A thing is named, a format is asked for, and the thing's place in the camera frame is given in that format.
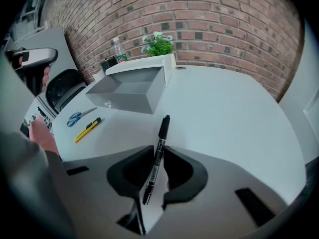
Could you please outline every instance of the finger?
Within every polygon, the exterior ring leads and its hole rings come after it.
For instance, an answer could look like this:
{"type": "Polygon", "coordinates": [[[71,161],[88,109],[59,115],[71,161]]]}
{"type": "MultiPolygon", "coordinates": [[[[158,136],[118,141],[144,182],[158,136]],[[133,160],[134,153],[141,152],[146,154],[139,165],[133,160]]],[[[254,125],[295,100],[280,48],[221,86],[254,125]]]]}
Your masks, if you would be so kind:
{"type": "Polygon", "coordinates": [[[42,84],[45,85],[48,80],[49,80],[49,76],[45,74],[42,78],[42,84]]]}
{"type": "Polygon", "coordinates": [[[49,72],[51,71],[51,68],[49,66],[47,66],[45,69],[44,69],[44,74],[49,74],[49,72]]]}

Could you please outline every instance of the green plant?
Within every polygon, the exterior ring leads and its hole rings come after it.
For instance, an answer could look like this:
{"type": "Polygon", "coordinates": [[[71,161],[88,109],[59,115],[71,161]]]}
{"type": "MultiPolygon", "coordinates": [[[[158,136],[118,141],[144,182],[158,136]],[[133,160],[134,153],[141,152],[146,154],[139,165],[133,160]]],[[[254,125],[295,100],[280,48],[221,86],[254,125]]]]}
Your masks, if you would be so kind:
{"type": "Polygon", "coordinates": [[[162,35],[162,32],[154,32],[154,40],[147,39],[147,36],[143,36],[143,42],[147,45],[142,47],[142,53],[146,52],[151,56],[161,56],[170,54],[173,51],[173,37],[171,35],[162,35]]]}

